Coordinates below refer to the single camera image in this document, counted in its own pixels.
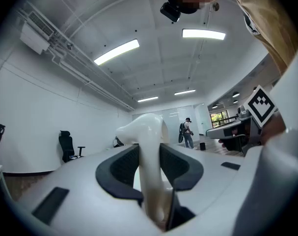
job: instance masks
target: camera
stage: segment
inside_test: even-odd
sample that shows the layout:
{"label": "camera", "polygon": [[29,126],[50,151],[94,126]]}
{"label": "camera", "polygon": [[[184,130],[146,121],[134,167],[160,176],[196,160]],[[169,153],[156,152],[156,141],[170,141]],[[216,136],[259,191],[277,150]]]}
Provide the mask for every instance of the camera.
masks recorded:
{"label": "camera", "polygon": [[184,14],[192,14],[195,13],[198,9],[196,8],[187,8],[185,6],[182,6],[177,3],[176,0],[168,0],[168,2],[165,2],[160,12],[168,17],[171,21],[177,22],[180,18],[181,13]]}

